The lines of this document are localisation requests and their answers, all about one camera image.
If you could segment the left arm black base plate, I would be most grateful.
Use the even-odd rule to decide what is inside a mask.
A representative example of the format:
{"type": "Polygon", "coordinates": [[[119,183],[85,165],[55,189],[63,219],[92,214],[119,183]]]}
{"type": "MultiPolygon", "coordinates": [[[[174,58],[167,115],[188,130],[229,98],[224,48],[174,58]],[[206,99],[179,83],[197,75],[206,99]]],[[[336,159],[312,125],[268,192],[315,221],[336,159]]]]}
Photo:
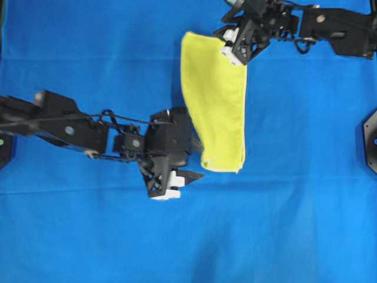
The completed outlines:
{"type": "Polygon", "coordinates": [[[0,169],[3,169],[15,156],[17,138],[1,133],[0,169]]]}

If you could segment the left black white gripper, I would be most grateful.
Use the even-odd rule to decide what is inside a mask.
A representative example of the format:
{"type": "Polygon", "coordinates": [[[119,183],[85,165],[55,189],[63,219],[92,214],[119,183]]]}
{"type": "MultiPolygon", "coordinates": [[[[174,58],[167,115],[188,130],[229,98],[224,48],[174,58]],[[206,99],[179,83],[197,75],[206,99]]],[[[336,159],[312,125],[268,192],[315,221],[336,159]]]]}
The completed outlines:
{"type": "Polygon", "coordinates": [[[193,151],[203,150],[185,107],[152,115],[138,162],[148,197],[154,200],[179,198],[181,187],[202,179],[204,174],[183,168],[193,151]]]}

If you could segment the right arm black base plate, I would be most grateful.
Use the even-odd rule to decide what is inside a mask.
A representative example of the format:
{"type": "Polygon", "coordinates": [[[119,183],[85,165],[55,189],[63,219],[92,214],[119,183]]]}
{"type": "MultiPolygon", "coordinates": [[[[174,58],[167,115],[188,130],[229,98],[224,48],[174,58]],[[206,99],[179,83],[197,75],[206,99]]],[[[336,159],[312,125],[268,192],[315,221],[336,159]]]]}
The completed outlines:
{"type": "Polygon", "coordinates": [[[376,175],[376,109],[365,117],[361,126],[365,164],[376,175]]]}

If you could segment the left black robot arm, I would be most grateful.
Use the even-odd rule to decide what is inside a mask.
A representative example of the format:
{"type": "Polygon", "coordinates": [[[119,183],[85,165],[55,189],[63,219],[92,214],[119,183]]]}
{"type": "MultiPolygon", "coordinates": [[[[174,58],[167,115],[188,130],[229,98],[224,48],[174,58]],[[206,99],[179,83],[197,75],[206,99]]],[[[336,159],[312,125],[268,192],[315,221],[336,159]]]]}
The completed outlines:
{"type": "Polygon", "coordinates": [[[1,97],[1,166],[15,154],[17,136],[36,136],[54,146],[83,152],[94,160],[138,164],[150,199],[181,196],[180,189],[200,180],[186,169],[192,152],[202,152],[191,117],[184,107],[153,114],[140,131],[141,121],[105,109],[82,112],[75,100],[44,90],[33,102],[1,97]]]}

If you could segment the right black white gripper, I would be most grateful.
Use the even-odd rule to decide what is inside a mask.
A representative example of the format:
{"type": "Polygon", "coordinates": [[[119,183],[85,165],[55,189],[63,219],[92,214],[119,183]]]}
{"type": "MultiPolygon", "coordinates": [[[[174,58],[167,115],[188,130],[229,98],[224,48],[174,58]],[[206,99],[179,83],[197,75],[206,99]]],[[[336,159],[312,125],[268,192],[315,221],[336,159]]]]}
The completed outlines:
{"type": "Polygon", "coordinates": [[[247,65],[270,45],[270,40],[295,39],[299,17],[282,1],[227,1],[231,10],[221,19],[225,26],[214,36],[225,43],[221,53],[233,65],[247,65]]]}

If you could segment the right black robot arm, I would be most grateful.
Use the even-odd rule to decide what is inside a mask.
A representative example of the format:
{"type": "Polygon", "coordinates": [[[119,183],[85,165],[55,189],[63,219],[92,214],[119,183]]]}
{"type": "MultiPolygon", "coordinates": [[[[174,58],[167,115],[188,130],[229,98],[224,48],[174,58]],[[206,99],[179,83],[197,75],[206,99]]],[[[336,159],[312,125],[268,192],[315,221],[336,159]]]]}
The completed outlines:
{"type": "Polygon", "coordinates": [[[291,42],[307,54],[318,41],[327,41],[337,55],[373,59],[376,54],[376,1],[371,12],[299,5],[291,1],[228,1],[231,10],[214,36],[224,42],[221,53],[233,65],[248,63],[271,40],[291,42]]]}

